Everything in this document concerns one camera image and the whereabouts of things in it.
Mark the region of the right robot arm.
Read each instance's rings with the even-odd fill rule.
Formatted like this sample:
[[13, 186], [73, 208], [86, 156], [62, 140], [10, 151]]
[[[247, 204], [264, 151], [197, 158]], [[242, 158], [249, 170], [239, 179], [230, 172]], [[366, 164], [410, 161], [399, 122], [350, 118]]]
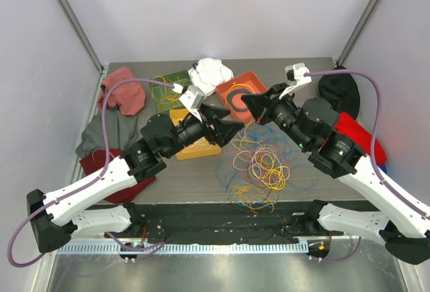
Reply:
[[304, 229], [312, 235], [323, 230], [343, 232], [381, 244], [391, 255], [409, 264], [429, 260], [429, 219], [417, 208], [422, 203], [377, 176], [380, 169], [351, 138], [337, 132], [339, 114], [321, 97], [308, 99], [297, 107], [281, 83], [266, 93], [241, 97], [255, 122], [273, 122], [303, 152], [320, 172], [348, 185], [365, 197], [377, 211], [355, 211], [332, 203], [317, 202], [303, 219]]

